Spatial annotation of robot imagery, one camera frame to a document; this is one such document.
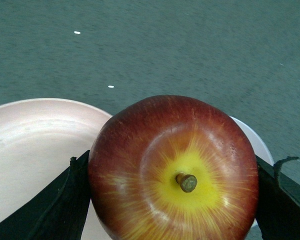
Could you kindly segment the left gripper black worn left finger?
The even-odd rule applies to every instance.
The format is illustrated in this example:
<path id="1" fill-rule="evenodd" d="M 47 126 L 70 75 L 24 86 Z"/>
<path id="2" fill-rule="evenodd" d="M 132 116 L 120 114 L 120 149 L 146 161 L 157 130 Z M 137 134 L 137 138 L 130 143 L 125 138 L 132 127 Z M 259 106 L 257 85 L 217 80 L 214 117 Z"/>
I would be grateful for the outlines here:
<path id="1" fill-rule="evenodd" d="M 88 157 L 69 167 L 34 198 L 0 222 L 0 240 L 79 240 L 90 205 Z"/>

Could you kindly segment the left gripper black worn right finger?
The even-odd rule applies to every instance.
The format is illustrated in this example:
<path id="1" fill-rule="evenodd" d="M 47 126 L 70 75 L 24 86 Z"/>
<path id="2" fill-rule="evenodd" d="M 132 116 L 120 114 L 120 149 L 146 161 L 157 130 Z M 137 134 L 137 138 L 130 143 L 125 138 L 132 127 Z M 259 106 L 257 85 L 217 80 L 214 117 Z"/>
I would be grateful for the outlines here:
<path id="1" fill-rule="evenodd" d="M 288 156 L 273 166 L 257 157 L 259 200 L 256 221 L 264 240 L 300 240 L 300 185 L 281 172 Z"/>

